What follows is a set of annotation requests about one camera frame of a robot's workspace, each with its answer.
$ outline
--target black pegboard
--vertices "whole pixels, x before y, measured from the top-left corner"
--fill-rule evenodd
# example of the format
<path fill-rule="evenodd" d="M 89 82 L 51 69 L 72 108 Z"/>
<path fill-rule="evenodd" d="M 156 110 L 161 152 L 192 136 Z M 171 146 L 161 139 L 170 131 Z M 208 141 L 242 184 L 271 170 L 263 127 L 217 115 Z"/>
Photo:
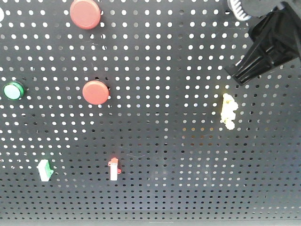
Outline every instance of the black pegboard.
<path fill-rule="evenodd" d="M 103 0 L 91 31 L 71 3 L 0 1 L 0 83 L 28 88 L 19 101 L 1 93 L 5 225 L 300 220 L 298 60 L 239 87 L 223 67 L 252 43 L 223 1 Z M 110 87 L 104 105 L 82 98 L 94 79 Z M 220 123 L 225 92 L 239 103 L 233 131 Z"/>

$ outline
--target green button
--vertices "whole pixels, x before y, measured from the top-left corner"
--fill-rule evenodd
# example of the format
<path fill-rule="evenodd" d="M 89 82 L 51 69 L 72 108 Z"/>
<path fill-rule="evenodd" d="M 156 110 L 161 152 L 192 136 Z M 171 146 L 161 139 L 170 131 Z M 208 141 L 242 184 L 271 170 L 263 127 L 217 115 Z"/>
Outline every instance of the green button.
<path fill-rule="evenodd" d="M 11 81 L 3 87 L 3 92 L 8 99 L 18 100 L 24 96 L 24 86 L 17 81 Z"/>

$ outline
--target pegboard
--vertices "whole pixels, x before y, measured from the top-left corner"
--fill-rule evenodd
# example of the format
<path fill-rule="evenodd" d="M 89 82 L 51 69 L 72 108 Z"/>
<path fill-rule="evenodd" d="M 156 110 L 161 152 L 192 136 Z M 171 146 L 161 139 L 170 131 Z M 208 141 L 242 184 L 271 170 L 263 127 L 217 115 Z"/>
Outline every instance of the pegboard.
<path fill-rule="evenodd" d="M 44 221 L 300 220 L 300 62 L 239 87 L 223 67 L 252 45 L 221 0 L 1 0 L 1 225 Z M 103 105 L 86 82 L 110 88 Z M 220 122 L 222 95 L 239 103 Z M 122 173 L 110 181 L 108 161 Z M 55 173 L 41 182 L 37 165 Z"/>

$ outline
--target round red button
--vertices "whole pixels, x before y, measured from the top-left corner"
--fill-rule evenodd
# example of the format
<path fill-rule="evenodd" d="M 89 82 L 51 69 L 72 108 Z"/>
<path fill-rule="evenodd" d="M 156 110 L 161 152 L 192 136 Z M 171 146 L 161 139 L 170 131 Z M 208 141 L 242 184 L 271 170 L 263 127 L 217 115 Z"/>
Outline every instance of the round red button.
<path fill-rule="evenodd" d="M 101 11 L 93 0 L 74 0 L 70 7 L 70 16 L 76 26 L 89 30 L 95 28 L 101 17 Z"/>
<path fill-rule="evenodd" d="M 109 89 L 101 81 L 90 81 L 83 88 L 84 99 L 92 105 L 101 105 L 109 98 Z"/>

